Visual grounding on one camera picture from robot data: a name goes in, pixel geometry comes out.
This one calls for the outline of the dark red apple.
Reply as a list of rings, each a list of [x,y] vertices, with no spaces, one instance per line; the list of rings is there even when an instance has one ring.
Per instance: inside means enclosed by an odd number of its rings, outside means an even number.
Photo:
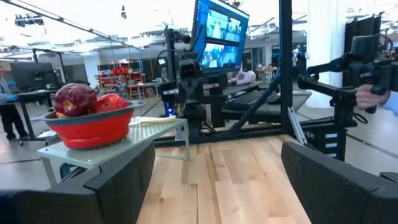
[[[55,111],[76,117],[94,113],[97,96],[95,90],[85,84],[70,83],[64,85],[55,94]]]

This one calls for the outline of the person's hand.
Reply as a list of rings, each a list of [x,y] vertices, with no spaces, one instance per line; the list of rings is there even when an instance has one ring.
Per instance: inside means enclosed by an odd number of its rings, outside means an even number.
[[[390,91],[387,90],[383,95],[371,93],[370,84],[361,85],[356,92],[356,104],[358,108],[367,109],[373,106],[383,105],[389,99]]]

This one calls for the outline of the pale green perforated metal shelf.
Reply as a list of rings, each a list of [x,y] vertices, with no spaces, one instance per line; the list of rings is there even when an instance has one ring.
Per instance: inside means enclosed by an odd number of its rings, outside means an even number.
[[[129,133],[126,139],[102,149],[77,151],[67,148],[64,143],[61,142],[39,149],[37,152],[43,163],[50,186],[53,187],[57,185],[57,180],[52,169],[52,160],[86,169],[92,169],[115,156],[136,148],[143,142],[150,143],[173,130],[183,133],[183,140],[185,141],[185,155],[183,157],[178,157],[160,154],[159,156],[187,161],[190,159],[188,123],[186,119],[180,118],[177,118],[176,121],[171,123],[138,124],[129,126]]]

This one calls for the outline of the large monitor blue screen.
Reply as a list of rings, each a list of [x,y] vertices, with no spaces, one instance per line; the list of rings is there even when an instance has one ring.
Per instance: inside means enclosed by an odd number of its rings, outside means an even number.
[[[220,0],[195,0],[193,51],[203,74],[241,68],[249,14]]]

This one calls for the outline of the silver aluminium post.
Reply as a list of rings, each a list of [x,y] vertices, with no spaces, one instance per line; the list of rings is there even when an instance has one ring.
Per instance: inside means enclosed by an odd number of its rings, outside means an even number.
[[[300,125],[299,120],[297,119],[297,115],[292,107],[288,107],[288,116],[290,119],[290,123],[292,125],[292,128],[294,130],[295,136],[297,141],[304,146],[308,146],[308,141],[307,138],[305,137],[304,131]]]

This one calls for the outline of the black aluminium rig frame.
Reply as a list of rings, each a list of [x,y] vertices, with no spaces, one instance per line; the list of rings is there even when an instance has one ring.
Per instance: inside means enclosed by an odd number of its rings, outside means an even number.
[[[46,14],[42,14],[41,12],[37,12],[33,10],[34,6],[25,7],[19,3],[16,3],[17,0],[0,0],[7,4],[11,4],[15,7],[19,7],[21,9],[25,9],[28,11],[32,11],[33,13],[40,14],[42,16],[48,17]],[[291,77],[291,73],[293,72],[292,66],[292,57],[290,50],[292,50],[292,0],[279,0],[279,15],[282,18],[279,19],[281,22],[281,34],[279,34],[279,40],[281,44],[281,53],[280,53],[280,67],[277,70],[277,75],[269,85],[268,89],[263,93],[260,98],[255,101],[255,103],[246,110],[246,112],[242,115],[241,119],[233,124],[227,130],[224,131],[216,131],[215,134],[207,135],[204,137],[189,137],[189,127],[188,123],[185,125],[186,128],[183,128],[182,131],[177,131],[174,137],[178,137],[179,133],[184,133],[184,137],[182,139],[176,139],[172,141],[172,137],[159,137],[155,141],[155,145],[159,147],[171,147],[178,146],[178,141],[186,140],[186,143],[192,141],[193,144],[202,144],[209,142],[217,142],[217,141],[229,141],[229,140],[238,140],[238,139],[248,139],[248,138],[257,138],[257,137],[266,137],[266,136],[276,136],[280,134],[293,134],[293,124],[294,121],[297,121],[294,116],[293,105],[293,79]],[[281,104],[280,104],[280,124],[276,126],[266,126],[265,124],[260,124],[260,126],[244,126],[244,124],[249,121],[249,119],[255,117],[255,113],[261,107],[263,103],[266,102],[266,98],[271,95],[271,91],[276,90],[276,88],[280,86],[281,93]],[[346,136],[347,128],[357,127],[358,123],[354,120],[354,112],[353,109],[343,109],[343,118],[338,121],[333,117],[331,118],[320,118],[314,119],[311,121],[304,121],[302,124],[304,125],[304,131],[339,131],[343,132],[343,137]],[[288,121],[288,115],[290,118],[294,118],[293,121]]]

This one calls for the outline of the shelf with red bins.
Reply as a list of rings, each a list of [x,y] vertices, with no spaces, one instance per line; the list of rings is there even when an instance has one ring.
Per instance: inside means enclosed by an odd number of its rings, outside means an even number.
[[[125,100],[141,99],[144,90],[138,87],[145,83],[145,73],[141,60],[122,59],[113,63],[98,65],[98,82],[95,86],[98,95],[116,94]]]

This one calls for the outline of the dark office desk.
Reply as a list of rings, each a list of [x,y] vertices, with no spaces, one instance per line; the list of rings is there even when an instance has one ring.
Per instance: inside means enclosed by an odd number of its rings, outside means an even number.
[[[48,145],[46,137],[38,137],[35,135],[34,130],[32,129],[29,114],[27,112],[26,104],[45,101],[47,105],[47,111],[54,112],[52,95],[54,95],[56,92],[56,90],[37,90],[25,93],[18,93],[15,98],[7,99],[8,103],[19,102],[22,108],[22,114],[28,129],[29,137],[25,139],[19,139],[19,144],[21,146],[24,142],[27,141],[42,141],[45,146]]]

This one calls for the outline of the pale pink rounded object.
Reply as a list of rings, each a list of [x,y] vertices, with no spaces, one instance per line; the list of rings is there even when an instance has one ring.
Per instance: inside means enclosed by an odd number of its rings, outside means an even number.
[[[256,74],[250,70],[247,72],[240,71],[236,75],[236,84],[237,85],[245,85],[245,84],[250,84],[254,83],[256,81]]]

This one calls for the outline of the large bright red apple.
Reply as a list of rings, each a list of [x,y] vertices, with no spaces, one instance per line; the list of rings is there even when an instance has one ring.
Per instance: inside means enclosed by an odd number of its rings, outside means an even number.
[[[106,111],[118,110],[127,107],[129,104],[116,94],[107,94],[97,98],[95,112],[102,113]]]

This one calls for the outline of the black labelled equipment box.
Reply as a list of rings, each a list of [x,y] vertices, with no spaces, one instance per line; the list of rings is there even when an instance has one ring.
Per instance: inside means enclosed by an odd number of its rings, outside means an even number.
[[[309,144],[320,152],[340,161],[345,161],[346,133],[345,128],[334,125],[315,125],[304,129]]]

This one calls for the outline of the red collapsible colander grey rim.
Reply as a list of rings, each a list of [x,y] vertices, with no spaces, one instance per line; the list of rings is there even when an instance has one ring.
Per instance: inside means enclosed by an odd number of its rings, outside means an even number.
[[[114,144],[129,132],[129,123],[136,108],[145,101],[128,101],[128,106],[113,111],[88,114],[71,118],[56,118],[55,112],[38,117],[55,131],[70,149],[89,150]]]

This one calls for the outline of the black office monitor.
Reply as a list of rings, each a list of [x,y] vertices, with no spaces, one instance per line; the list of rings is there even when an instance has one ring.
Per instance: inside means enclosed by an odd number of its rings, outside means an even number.
[[[47,89],[47,85],[59,86],[58,78],[51,63],[18,62],[10,63],[11,73],[19,90]]]

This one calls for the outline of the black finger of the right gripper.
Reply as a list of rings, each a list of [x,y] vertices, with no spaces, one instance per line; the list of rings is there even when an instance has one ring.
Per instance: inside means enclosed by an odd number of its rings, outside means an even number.
[[[185,79],[182,81],[182,91],[184,102],[187,102],[191,98],[191,90],[192,90],[192,79]]]
[[[194,79],[192,82],[192,97],[194,100],[202,100],[202,81],[200,79]]]

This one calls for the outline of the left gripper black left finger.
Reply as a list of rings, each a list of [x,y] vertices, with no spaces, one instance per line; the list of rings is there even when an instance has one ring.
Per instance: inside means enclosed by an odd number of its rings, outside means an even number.
[[[141,143],[45,190],[0,190],[0,224],[136,224],[154,167]]]

